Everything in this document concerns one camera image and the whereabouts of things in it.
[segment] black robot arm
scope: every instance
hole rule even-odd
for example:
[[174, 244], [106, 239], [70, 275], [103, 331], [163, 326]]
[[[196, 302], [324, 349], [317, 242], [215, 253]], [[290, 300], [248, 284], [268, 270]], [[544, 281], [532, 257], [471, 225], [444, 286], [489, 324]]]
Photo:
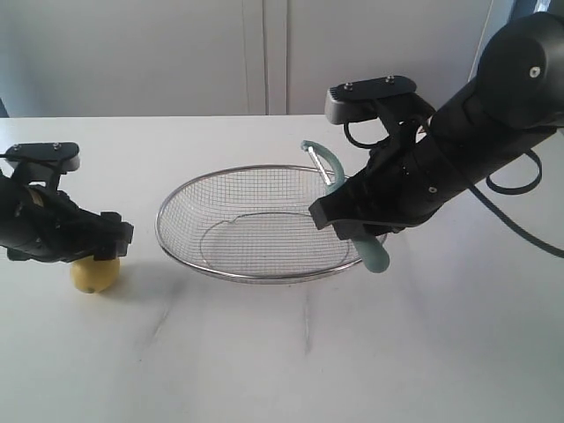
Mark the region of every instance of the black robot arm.
[[0, 157], [14, 167], [11, 178], [0, 172], [0, 246], [10, 260], [69, 263], [127, 254], [132, 225], [112, 211], [82, 210], [58, 189], [61, 175], [78, 169], [76, 144], [14, 145]]
[[[399, 232], [521, 155], [537, 161], [531, 148], [564, 126], [564, 21], [536, 13], [503, 27], [477, 76], [436, 113], [414, 91], [401, 77], [329, 90], [327, 117], [368, 146], [370, 159], [311, 205], [318, 228], [333, 225], [343, 240]], [[348, 124], [376, 117], [389, 136], [373, 145], [354, 140]], [[416, 143], [420, 127], [427, 134]]]

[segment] metal strainer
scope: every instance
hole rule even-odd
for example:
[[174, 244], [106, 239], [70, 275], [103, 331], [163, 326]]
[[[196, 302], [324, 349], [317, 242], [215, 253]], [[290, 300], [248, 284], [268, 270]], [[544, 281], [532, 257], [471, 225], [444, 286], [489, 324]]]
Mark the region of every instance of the metal strainer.
[[156, 232], [175, 260], [246, 283], [292, 283], [360, 262], [332, 227], [318, 231], [308, 207], [326, 186], [311, 167], [237, 167], [200, 176], [160, 207]]

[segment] cabinet door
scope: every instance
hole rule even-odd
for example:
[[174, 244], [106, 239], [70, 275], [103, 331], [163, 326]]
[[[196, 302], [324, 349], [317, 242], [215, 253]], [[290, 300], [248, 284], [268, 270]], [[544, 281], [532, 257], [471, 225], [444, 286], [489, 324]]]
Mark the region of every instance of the cabinet door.
[[262, 0], [18, 0], [1, 12], [44, 115], [265, 112]]
[[[265, 0], [269, 7], [282, 7]], [[265, 22], [269, 86], [271, 31], [287, 16], [287, 109], [323, 112], [327, 88], [389, 74], [415, 80], [439, 107], [469, 79], [480, 42], [509, 15], [508, 0], [283, 0], [287, 12]], [[495, 21], [486, 26], [494, 10]]]

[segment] white table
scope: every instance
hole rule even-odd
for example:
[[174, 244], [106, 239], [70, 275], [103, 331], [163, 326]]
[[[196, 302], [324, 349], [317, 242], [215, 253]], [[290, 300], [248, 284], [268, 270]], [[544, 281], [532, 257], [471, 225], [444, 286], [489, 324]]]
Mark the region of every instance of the white table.
[[[309, 165], [303, 138], [333, 149], [350, 174], [367, 158], [321, 116], [0, 121], [0, 144], [79, 143], [82, 167], [62, 188], [136, 227], [123, 281], [102, 295], [76, 291], [65, 264], [0, 259], [0, 421], [564, 421], [564, 261], [469, 194], [391, 236], [382, 275], [357, 266], [245, 286], [160, 251], [153, 221], [168, 192], [226, 167]], [[563, 141], [537, 149], [545, 179], [534, 192], [489, 194], [561, 246]], [[533, 173], [519, 160], [496, 181]]]

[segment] yellow lemon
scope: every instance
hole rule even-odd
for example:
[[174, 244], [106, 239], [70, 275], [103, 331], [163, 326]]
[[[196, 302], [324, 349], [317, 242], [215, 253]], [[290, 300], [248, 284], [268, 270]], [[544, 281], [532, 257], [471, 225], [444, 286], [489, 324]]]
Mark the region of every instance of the yellow lemon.
[[94, 261], [92, 256], [81, 258], [70, 267], [74, 286], [83, 293], [101, 293], [117, 280], [120, 259]]

